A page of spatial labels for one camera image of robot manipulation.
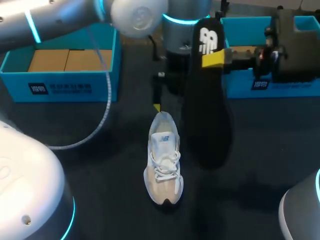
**new balance insole logo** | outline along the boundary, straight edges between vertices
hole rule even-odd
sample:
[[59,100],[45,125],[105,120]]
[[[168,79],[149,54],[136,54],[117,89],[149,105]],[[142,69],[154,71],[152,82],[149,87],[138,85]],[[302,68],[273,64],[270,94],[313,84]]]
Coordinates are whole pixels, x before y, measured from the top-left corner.
[[202,55],[213,54],[214,50],[218,48],[218,35],[215,31],[209,31],[206,27],[200,30],[200,44],[199,52]]

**white shoelace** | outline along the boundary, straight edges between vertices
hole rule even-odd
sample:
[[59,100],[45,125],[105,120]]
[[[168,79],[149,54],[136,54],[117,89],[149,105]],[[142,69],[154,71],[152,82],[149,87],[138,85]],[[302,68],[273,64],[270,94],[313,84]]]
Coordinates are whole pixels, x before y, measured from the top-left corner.
[[179,163],[181,157],[179,151],[175,151],[173,154],[162,155],[158,162],[154,159],[152,152],[150,153],[150,156],[153,161],[153,164],[155,165],[155,179],[158,182],[181,177],[178,173],[177,168],[177,164]]

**black table surface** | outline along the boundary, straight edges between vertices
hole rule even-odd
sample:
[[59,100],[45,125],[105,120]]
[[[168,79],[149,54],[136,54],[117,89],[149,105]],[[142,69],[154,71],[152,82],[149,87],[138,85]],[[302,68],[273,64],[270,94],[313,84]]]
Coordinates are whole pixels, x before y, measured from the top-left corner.
[[[56,151],[73,191],[88,240],[283,240],[278,206],[283,194],[320,167],[320,98],[230,100],[235,139],[225,165],[202,170],[181,149],[184,194],[171,213],[146,192],[148,130],[156,114],[151,47],[124,47],[119,101],[102,131],[83,146]],[[164,110],[179,118],[176,97]],[[15,104],[0,83],[0,103],[26,134],[49,145],[90,134],[104,103]]]

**shoe tongue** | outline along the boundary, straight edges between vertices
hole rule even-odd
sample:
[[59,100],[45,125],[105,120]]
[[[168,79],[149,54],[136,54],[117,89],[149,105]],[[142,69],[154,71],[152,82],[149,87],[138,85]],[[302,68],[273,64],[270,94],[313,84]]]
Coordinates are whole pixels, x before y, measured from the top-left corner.
[[151,135],[152,154],[154,160],[160,161],[162,156],[172,155],[176,151],[175,135],[171,131],[157,132]]

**blue box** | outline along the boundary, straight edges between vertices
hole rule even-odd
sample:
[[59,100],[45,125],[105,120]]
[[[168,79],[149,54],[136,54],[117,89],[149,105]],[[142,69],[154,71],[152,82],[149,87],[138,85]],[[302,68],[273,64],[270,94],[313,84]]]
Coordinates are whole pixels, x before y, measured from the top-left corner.
[[[117,100],[121,66],[119,33],[106,23],[93,24],[89,30],[100,50],[112,50],[109,75],[114,102]],[[36,50],[94,49],[88,29],[83,28],[35,46],[8,52],[0,68],[0,77],[16,103],[106,102],[108,89],[103,70],[28,72]]]
[[[320,39],[320,24],[314,16],[296,16],[294,20],[298,30],[315,30]],[[261,46],[266,42],[264,32],[271,17],[226,17],[221,23],[227,48]],[[271,75],[267,75],[255,82],[252,68],[232,71],[224,76],[223,81],[230,99],[320,96],[320,79],[307,83],[273,83]]]

